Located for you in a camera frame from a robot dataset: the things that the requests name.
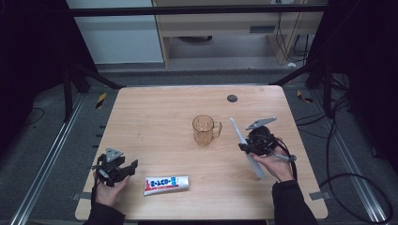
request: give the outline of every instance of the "black sleeve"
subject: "black sleeve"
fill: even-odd
[[[276,225],[318,224],[296,180],[276,183],[272,187],[272,198]]]
[[[94,203],[90,216],[84,225],[123,225],[125,215],[114,208]]]

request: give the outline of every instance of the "black pole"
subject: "black pole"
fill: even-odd
[[[286,5],[231,5],[194,7],[114,7],[114,8],[71,8],[49,10],[47,13],[68,14],[72,17],[98,16],[142,16],[175,14],[214,14],[214,13],[267,13],[267,12],[317,12],[326,11],[328,4],[286,4]]]
[[[324,65],[325,76],[324,76],[324,102],[323,107],[326,115],[331,118],[331,64],[327,59]]]
[[[63,72],[63,80],[64,80],[64,100],[65,100],[65,118],[64,122],[67,122],[72,115],[73,112],[73,102],[72,102],[72,91],[71,91],[71,83],[70,83],[70,70],[66,68]]]

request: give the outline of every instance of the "wooden table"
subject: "wooden table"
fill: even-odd
[[[237,102],[227,97],[236,95]],[[222,122],[222,132],[209,146],[193,139],[192,120],[207,114]],[[138,158],[136,174],[120,196],[117,209],[133,220],[272,219],[271,188],[276,179],[265,169],[258,179],[244,153],[229,118],[244,136],[256,119],[277,116],[267,127],[282,137],[297,156],[298,181],[306,203],[316,218],[325,218],[323,200],[312,201],[319,191],[292,113],[280,86],[174,86],[130,87],[119,91],[94,159],[112,147],[125,153],[128,166]],[[147,176],[188,175],[185,191],[144,196]],[[89,174],[84,191],[93,187]],[[90,201],[81,199],[78,219],[87,219]]]

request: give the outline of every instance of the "measuring cup handle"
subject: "measuring cup handle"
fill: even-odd
[[[221,132],[222,132],[222,122],[214,122],[213,138],[220,137]]]

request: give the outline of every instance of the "wire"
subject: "wire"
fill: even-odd
[[[102,161],[102,158],[103,158],[103,155],[101,155],[99,158],[97,158],[97,165],[91,167],[92,170],[95,170],[95,172],[94,172],[94,185],[91,188],[91,207],[96,202],[97,187],[101,183],[101,181],[99,180],[99,169],[100,169],[100,162]]]
[[[304,48],[303,51],[296,50],[297,44],[299,42],[300,35],[298,35],[298,37],[296,38],[295,45],[293,46],[294,54],[296,56],[302,56],[303,57],[303,60],[302,60],[303,66],[305,65],[305,61],[308,58],[308,53],[310,52],[310,51],[308,51],[309,37],[310,37],[310,35],[307,35],[307,38],[306,38],[306,41],[305,41],[305,48]]]
[[[317,114],[313,114],[313,115],[308,115],[308,116],[302,117],[302,118],[297,119],[295,121],[297,122],[297,121],[300,121],[300,120],[303,120],[303,119],[308,119],[308,118],[311,118],[311,117],[314,117],[314,116],[317,116],[317,115],[320,115],[320,114],[324,115],[323,112],[320,112],[320,113],[317,113]]]
[[[341,97],[338,101],[336,101],[336,104],[335,104],[335,106],[333,107],[333,110],[332,110],[332,111],[333,111],[332,117],[331,117],[331,119],[332,119],[332,124],[331,124],[331,128],[330,128],[329,136],[328,136],[327,149],[326,149],[326,150],[327,150],[327,151],[326,151],[327,180],[324,181],[324,182],[322,182],[322,183],[320,184],[319,187],[321,188],[321,187],[324,186],[325,184],[328,184],[328,185],[329,185],[329,189],[330,189],[330,193],[331,193],[331,195],[333,196],[333,198],[334,198],[334,199],[336,200],[336,202],[337,202],[340,206],[342,206],[343,209],[344,209],[347,213],[349,213],[351,216],[353,216],[353,217],[359,219],[360,221],[367,222],[367,223],[372,223],[372,224],[384,224],[384,223],[386,223],[386,222],[388,222],[388,221],[390,221],[390,220],[392,219],[392,216],[393,216],[393,207],[392,207],[392,204],[391,204],[391,202],[389,201],[389,199],[388,199],[386,193],[384,193],[384,191],[383,191],[380,187],[378,187],[378,186],[377,186],[373,181],[371,181],[370,179],[368,179],[368,178],[366,178],[366,177],[364,177],[364,176],[362,176],[362,175],[359,175],[359,174],[354,174],[354,173],[345,172],[345,173],[340,173],[340,174],[337,174],[337,175],[330,176],[330,170],[329,170],[329,146],[330,146],[330,141],[331,141],[331,136],[332,136],[332,133],[333,133],[333,129],[334,129],[335,127],[337,127],[336,118],[335,118],[335,113],[338,112],[338,110],[342,108],[341,106],[340,106],[340,108],[339,108],[339,105],[342,104],[342,103],[345,102],[345,101],[346,101],[346,97]],[[386,200],[386,202],[387,202],[387,204],[388,204],[388,206],[389,206],[389,209],[390,209],[390,215],[389,215],[385,220],[378,221],[378,222],[374,222],[374,221],[371,221],[371,220],[369,220],[369,219],[367,219],[367,218],[361,217],[361,216],[355,214],[354,212],[352,212],[351,210],[349,210],[349,209],[339,200],[339,198],[338,198],[338,196],[336,195],[336,193],[334,192],[333,186],[332,186],[332,184],[331,184],[331,180],[336,179],[336,178],[338,178],[338,177],[342,177],[342,176],[356,176],[356,177],[359,177],[359,178],[361,178],[361,179],[364,179],[364,180],[368,181],[370,184],[372,184],[372,186],[373,186],[375,189],[377,189],[377,191],[381,194],[381,196]]]
[[[313,136],[315,136],[315,137],[317,137],[317,138],[321,138],[321,139],[327,139],[327,138],[328,138],[328,137],[323,137],[323,136],[320,136],[320,135],[314,134],[314,133],[312,133],[312,132],[309,132],[309,131],[307,131],[307,130],[304,130],[304,129],[299,129],[299,131],[302,131],[302,132],[308,133],[308,134],[310,134],[310,135],[313,135]]]
[[[276,0],[275,2],[276,2],[277,4],[281,4],[281,3],[282,3],[281,0]],[[303,59],[294,59],[294,58],[292,58],[292,57],[289,56],[289,52],[288,52],[288,50],[287,50],[286,43],[284,42],[284,38],[283,38],[282,30],[281,30],[281,20],[282,20],[282,13],[281,13],[281,12],[278,12],[278,23],[277,23],[277,24],[278,24],[278,27],[277,27],[277,29],[276,29],[276,43],[278,44],[278,47],[279,47],[279,49],[281,50],[284,59],[286,59],[286,60],[287,60],[288,62],[290,62],[290,63],[297,63],[297,62],[299,62],[299,61],[304,61],[305,58],[303,58]],[[278,35],[281,36],[281,40],[282,40],[284,49],[283,49],[283,47],[281,46],[281,43],[279,42]]]
[[[29,122],[29,123],[24,124],[25,126],[35,124],[37,121],[39,121],[39,120],[40,120],[41,118],[43,118],[43,116],[44,116],[44,110],[43,110],[43,109],[41,109],[41,108],[33,108],[33,109],[34,109],[34,110],[40,110],[40,111],[41,111],[41,116],[40,116],[38,119],[36,119],[35,121],[32,121],[32,122]]]
[[[275,138],[275,140],[277,141],[276,143],[278,144],[278,146],[280,146],[282,148],[282,150],[284,150],[284,152],[287,154],[287,156],[289,158],[294,157],[294,156],[290,155],[289,149],[287,149],[286,144],[281,139]],[[298,181],[299,180],[299,178],[298,178],[298,169],[296,167],[295,160],[296,160],[296,157],[294,157],[294,159],[291,160],[291,161],[289,160],[289,162],[290,162],[290,166],[292,167],[293,177],[295,178],[295,180]]]
[[[296,124],[296,126],[306,126],[306,125],[310,125],[310,124],[313,124],[313,123],[315,123],[315,122],[318,122],[319,120],[321,120],[321,119],[323,119],[323,118],[325,118],[325,117],[327,117],[327,115],[322,115],[321,117],[318,117],[318,118],[316,118],[316,119],[314,119],[313,121],[310,121],[310,122],[307,122],[307,123],[303,123],[303,124]]]
[[[342,76],[342,80],[340,81],[339,79],[335,78],[334,76],[331,77],[331,87],[341,93],[348,91],[349,87],[348,85],[345,83],[345,78],[344,76]]]

